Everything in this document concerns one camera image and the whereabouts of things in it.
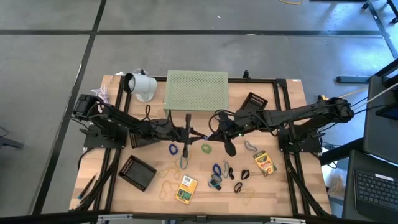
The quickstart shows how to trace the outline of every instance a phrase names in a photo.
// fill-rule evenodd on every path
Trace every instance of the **concrete floor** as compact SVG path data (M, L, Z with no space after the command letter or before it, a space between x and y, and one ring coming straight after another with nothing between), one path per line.
M0 29L91 30L99 0L0 1ZM108 1L100 30L379 30L362 3L305 1ZM393 43L392 12L374 3ZM76 78L87 35L0 35L0 125L25 144L0 151L0 217L25 215ZM317 95L340 96L366 87L335 83L338 75L370 76L393 60L380 36L102 35L97 36L80 93L98 88L102 76L145 68L225 71L241 77L302 79L308 103ZM366 92L349 96L355 103ZM324 140L344 144L363 135L364 113L327 131ZM350 127L353 132L345 133ZM71 123L44 206L67 211L84 141ZM346 161L339 167L346 169Z

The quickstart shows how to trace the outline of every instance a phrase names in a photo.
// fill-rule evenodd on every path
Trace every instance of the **black tray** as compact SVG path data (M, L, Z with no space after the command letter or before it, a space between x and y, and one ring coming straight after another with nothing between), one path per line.
M263 110L268 101L250 92L248 97L244 100L241 110Z
M119 176L141 191L145 191L156 174L156 169L135 156L130 156Z

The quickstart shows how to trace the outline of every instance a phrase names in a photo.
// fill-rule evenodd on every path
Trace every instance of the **white cable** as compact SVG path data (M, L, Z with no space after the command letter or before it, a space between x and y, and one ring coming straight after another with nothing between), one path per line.
M346 96L350 96L350 95L352 95L352 94L359 93L359 92L364 91L364 90L367 90L367 89L368 89L368 87L362 88L362 89L360 89L360 90L352 91L351 93L344 94L344 95L342 95L342 96L339 96L338 98L343 98L343 97L346 97Z
M376 96L374 96L373 98L369 99L367 102L365 102L365 103L363 103L363 104L361 104L361 105L357 106L357 107L356 107L355 109L353 109L353 110L356 110L356 109L360 108L361 106L363 106L363 105L366 105L366 104L370 103L372 100L374 100L374 99L376 99L377 97L379 97L379 96L383 95L385 92L389 91L390 89L394 88L394 87L395 87L395 86L397 86L397 85L398 85L398 83L395 83L394 85L392 85L392 86L391 86L391 87L389 87L388 89L386 89L386 90L382 91L381 93L377 94L377 95L376 95Z

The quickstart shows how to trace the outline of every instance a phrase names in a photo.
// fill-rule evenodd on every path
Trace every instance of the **black bracket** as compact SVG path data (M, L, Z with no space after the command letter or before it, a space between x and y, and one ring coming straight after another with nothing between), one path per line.
M282 88L287 88L287 82L286 79L284 78L277 78L276 82L282 87Z
M81 130L86 135L84 147L93 148L110 148L123 149L126 143L126 128L118 128L114 139L106 138L101 134L101 129L95 125L90 125L88 131Z
M206 223L207 222L207 216L206 215L197 215L197 222L198 223Z
M250 75L249 75L249 71L247 71L247 70L244 71L243 78L245 78L247 81L249 81L251 79Z

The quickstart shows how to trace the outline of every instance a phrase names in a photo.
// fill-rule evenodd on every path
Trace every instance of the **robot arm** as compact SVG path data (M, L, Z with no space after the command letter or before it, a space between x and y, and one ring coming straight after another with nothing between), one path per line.
M297 142L308 133L329 123L347 123L354 117L349 103L341 98L319 100L314 104L294 108L291 110L237 110L234 120L227 113L220 111L218 129L208 137L209 141L221 141L225 143L225 150L230 156L235 156L235 146L231 140L238 136L244 136L253 131L271 132L283 130L294 121L310 119L300 126L294 126L289 133L289 140Z
M187 125L185 128L174 126L170 119L139 120L119 111L113 105L104 103L97 96L80 95L73 109L73 115L80 121L91 121L97 127L100 127L101 134L108 139L114 139L117 133L116 130L124 127L133 133L139 134L143 139L160 139L185 143L184 151L187 157L187 145L191 144L193 139L196 141L205 137L204 134L197 133L189 126L190 114L187 114ZM190 134L200 136L190 138Z

